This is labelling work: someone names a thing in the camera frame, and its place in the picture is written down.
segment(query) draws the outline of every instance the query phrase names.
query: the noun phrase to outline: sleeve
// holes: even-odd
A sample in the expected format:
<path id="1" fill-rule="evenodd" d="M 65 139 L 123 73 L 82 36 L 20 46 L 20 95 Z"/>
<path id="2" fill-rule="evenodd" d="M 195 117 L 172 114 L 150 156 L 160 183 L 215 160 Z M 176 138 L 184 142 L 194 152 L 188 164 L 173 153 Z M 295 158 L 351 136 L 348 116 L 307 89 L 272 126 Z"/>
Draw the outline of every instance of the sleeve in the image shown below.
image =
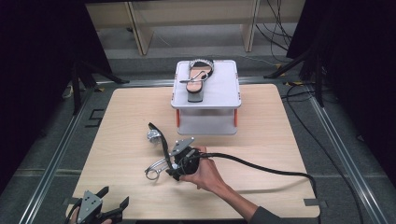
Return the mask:
<path id="1" fill-rule="evenodd" d="M 272 214 L 270 211 L 259 207 L 249 221 L 249 224 L 286 224 L 285 220 Z"/>

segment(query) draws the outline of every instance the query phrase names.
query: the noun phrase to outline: human hand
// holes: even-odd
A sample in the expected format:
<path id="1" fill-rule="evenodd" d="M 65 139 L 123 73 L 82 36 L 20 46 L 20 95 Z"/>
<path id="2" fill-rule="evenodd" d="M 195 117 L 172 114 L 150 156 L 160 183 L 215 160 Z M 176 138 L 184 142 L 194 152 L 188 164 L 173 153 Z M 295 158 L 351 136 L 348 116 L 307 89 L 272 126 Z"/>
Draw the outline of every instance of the human hand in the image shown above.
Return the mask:
<path id="1" fill-rule="evenodd" d="M 73 216 L 69 221 L 69 224 L 77 223 L 78 211 L 79 211 L 79 207 L 77 207 L 76 210 L 74 211 Z M 104 222 L 102 222 L 102 224 L 111 224 L 112 222 L 113 221 L 111 219 L 107 219 Z"/>
<path id="2" fill-rule="evenodd" d="M 206 147 L 196 148 L 206 153 Z M 193 175 L 182 175 L 180 180 L 191 182 L 197 185 L 198 189 L 205 189 L 216 194 L 228 187 L 221 178 L 215 162 L 208 158 L 201 158 L 198 170 Z"/>

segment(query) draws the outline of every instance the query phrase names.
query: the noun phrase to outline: floor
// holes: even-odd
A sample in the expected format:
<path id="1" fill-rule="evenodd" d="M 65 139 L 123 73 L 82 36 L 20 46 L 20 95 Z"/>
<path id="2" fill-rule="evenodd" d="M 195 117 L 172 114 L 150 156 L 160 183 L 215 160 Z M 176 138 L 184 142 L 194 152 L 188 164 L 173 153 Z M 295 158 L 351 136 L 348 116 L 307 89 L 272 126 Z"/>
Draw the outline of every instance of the floor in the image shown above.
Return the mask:
<path id="1" fill-rule="evenodd" d="M 295 25 L 284 24 L 289 35 L 294 32 Z M 273 24 L 267 26 L 269 30 L 274 28 Z M 271 39 L 272 33 L 259 27 Z M 309 85 L 293 88 L 290 94 L 295 96 L 286 97 L 290 90 L 288 83 L 300 81 L 301 66 L 276 79 L 263 78 L 290 59 L 285 57 L 285 50 L 271 45 L 258 28 L 251 52 L 244 51 L 238 25 L 162 27 L 154 31 L 146 56 L 138 54 L 133 34 L 125 28 L 98 31 L 113 73 L 130 83 L 120 86 L 95 75 L 98 82 L 95 90 L 86 90 L 81 85 L 84 101 L 77 116 L 72 114 L 70 90 L 65 90 L 64 101 L 49 118 L 42 136 L 32 145 L 0 197 L 0 223 L 63 222 L 98 130 L 97 119 L 92 119 L 92 115 L 94 118 L 103 116 L 111 92 L 116 88 L 171 86 L 177 62 L 197 57 L 235 60 L 241 84 L 273 83 L 278 87 L 307 172 L 318 182 L 321 223 L 396 221 L 396 190 L 370 149 L 359 139 L 358 130 L 337 103 L 331 87 L 324 87 L 324 108 L 318 108 L 308 92 Z M 274 40 L 287 47 L 282 36 L 275 35 Z M 327 119 L 333 129 L 324 128 L 323 122 Z M 332 138 L 334 132 L 339 138 Z M 347 183 L 354 189 L 358 204 Z M 318 223 L 316 218 L 288 220 L 290 223 Z M 122 223 L 136 223 L 136 220 Z"/>

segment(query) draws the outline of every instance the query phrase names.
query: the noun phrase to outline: shoe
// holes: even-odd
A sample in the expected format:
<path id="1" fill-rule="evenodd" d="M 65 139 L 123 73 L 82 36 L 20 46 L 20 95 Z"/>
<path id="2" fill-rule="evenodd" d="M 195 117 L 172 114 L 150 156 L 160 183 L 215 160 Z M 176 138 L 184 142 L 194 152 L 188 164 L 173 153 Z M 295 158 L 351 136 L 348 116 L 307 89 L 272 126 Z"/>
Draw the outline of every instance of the shoe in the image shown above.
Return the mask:
<path id="1" fill-rule="evenodd" d="M 190 79 L 181 80 L 180 82 L 187 83 L 186 89 L 188 93 L 199 93 L 204 86 L 204 82 L 212 76 L 214 67 L 213 60 L 192 60 L 189 64 Z"/>

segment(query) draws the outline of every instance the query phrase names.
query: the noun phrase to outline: wooden tabletop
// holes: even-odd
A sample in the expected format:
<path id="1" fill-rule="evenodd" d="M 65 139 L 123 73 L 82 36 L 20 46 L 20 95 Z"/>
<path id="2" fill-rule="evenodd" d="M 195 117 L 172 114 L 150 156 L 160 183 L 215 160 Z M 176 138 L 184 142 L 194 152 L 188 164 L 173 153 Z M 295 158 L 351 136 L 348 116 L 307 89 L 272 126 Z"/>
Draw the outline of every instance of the wooden tabletop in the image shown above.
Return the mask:
<path id="1" fill-rule="evenodd" d="M 194 146 L 221 152 L 282 171 L 306 173 L 288 117 L 272 84 L 241 85 L 235 135 L 197 135 Z M 157 181 L 146 179 L 145 170 L 163 158 L 162 146 L 147 139 L 149 122 L 156 125 L 172 149 L 177 133 L 176 110 L 171 106 L 172 88 L 115 90 L 93 142 L 73 197 L 109 186 L 103 212 L 119 207 L 130 197 L 124 219 L 228 219 L 241 218 L 216 195 L 177 182 L 166 172 Z M 317 206 L 305 206 L 315 198 L 309 181 L 254 170 L 235 161 L 213 159 L 224 180 L 257 205 L 280 217 L 317 217 Z"/>

